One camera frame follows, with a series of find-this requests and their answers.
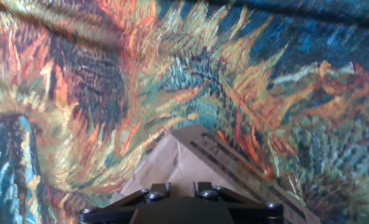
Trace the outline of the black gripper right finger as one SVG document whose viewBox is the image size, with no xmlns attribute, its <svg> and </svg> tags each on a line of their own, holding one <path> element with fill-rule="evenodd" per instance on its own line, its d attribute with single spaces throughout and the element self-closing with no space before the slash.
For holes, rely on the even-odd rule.
<svg viewBox="0 0 369 224">
<path fill-rule="evenodd" d="M 284 224 L 281 204 L 262 204 L 226 187 L 214 187 L 211 182 L 193 182 L 194 196 L 223 207 L 224 216 L 233 223 Z"/>
</svg>

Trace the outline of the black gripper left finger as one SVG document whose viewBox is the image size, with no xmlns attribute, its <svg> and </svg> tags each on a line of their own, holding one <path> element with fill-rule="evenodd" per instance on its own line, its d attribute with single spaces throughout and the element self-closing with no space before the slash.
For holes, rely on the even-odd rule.
<svg viewBox="0 0 369 224">
<path fill-rule="evenodd" d="M 80 223 L 110 223 L 130 220 L 134 212 L 150 203 L 170 197 L 170 182 L 152 184 L 150 189 L 141 189 L 105 208 L 86 208 L 79 215 Z"/>
</svg>

